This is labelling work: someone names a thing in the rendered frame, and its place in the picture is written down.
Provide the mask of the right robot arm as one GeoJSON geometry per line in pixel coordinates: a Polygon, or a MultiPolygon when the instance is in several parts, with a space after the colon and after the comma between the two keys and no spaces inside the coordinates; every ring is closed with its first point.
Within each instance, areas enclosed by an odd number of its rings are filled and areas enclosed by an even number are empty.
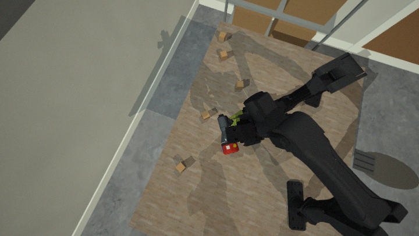
{"type": "Polygon", "coordinates": [[[304,100],[305,104],[317,108],[322,92],[328,91],[332,94],[367,76],[348,52],[320,66],[314,72],[312,79],[302,87],[289,95],[274,100],[277,107],[281,107],[285,115],[304,100]]]}

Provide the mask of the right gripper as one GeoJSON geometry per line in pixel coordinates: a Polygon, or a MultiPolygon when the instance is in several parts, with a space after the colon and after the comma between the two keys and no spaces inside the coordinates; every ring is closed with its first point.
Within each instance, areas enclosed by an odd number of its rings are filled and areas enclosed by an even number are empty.
{"type": "Polygon", "coordinates": [[[231,119],[231,120],[237,119],[237,118],[239,118],[238,115],[242,115],[242,114],[246,114],[246,113],[249,113],[249,112],[248,112],[247,108],[244,107],[243,110],[238,111],[235,115],[233,115],[229,119],[231,119]]]}

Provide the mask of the small tan block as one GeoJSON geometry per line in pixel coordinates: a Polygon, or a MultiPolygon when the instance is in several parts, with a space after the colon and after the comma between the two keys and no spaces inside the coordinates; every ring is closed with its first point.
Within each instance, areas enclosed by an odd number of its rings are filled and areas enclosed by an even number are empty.
{"type": "Polygon", "coordinates": [[[219,56],[220,56],[220,59],[221,59],[221,60],[226,60],[226,59],[227,59],[227,57],[228,57],[228,55],[227,55],[226,51],[222,51],[222,52],[220,52],[219,56]]]}
{"type": "Polygon", "coordinates": [[[226,33],[221,32],[220,35],[219,35],[218,40],[224,42],[225,38],[226,38],[226,33]]]}
{"type": "Polygon", "coordinates": [[[183,162],[180,162],[175,168],[181,173],[186,168],[186,166],[183,164],[183,162]]]}
{"type": "Polygon", "coordinates": [[[244,87],[244,85],[243,85],[243,81],[237,81],[237,82],[236,82],[236,89],[237,89],[237,90],[242,90],[242,89],[243,89],[243,87],[244,87]]]}
{"type": "Polygon", "coordinates": [[[207,120],[208,118],[210,118],[210,115],[207,110],[205,112],[202,112],[201,115],[204,120],[207,120]]]}

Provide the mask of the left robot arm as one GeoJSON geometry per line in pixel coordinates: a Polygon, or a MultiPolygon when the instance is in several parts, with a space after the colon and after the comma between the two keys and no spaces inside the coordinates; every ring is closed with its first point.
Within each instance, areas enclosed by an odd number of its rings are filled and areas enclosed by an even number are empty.
{"type": "Polygon", "coordinates": [[[296,111],[285,115],[263,91],[246,99],[244,105],[253,118],[241,120],[241,126],[225,127],[225,139],[235,143],[269,138],[277,148],[291,152],[307,165],[334,196],[326,200],[307,197],[304,201],[303,184],[288,181],[291,230],[305,231],[306,222],[325,222],[343,236],[388,236],[379,225],[400,223],[408,214],[402,204],[371,191],[339,157],[325,131],[308,114],[296,111]],[[262,138],[255,132],[256,122],[262,138]]]}

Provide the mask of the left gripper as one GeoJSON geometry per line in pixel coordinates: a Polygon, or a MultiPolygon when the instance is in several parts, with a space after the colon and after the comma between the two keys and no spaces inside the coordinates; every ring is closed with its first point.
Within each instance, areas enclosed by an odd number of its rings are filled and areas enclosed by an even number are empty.
{"type": "MultiPolygon", "coordinates": [[[[240,121],[241,120],[246,120],[246,119],[252,119],[253,117],[251,116],[251,114],[250,113],[246,113],[246,114],[242,114],[242,115],[238,115],[238,117],[239,118],[237,118],[237,119],[235,119],[234,120],[234,122],[233,122],[233,124],[231,125],[231,126],[235,126],[235,125],[240,125],[241,123],[240,123],[240,121]]],[[[256,122],[255,123],[255,132],[256,132],[256,134],[260,137],[260,135],[258,134],[258,132],[257,132],[257,123],[258,122],[256,122]]],[[[260,138],[262,138],[262,137],[260,137],[260,138]]],[[[243,146],[250,146],[250,145],[254,145],[254,144],[258,144],[258,143],[260,143],[261,141],[257,141],[257,142],[251,142],[251,141],[240,141],[239,143],[244,143],[244,145],[243,146]]]]}

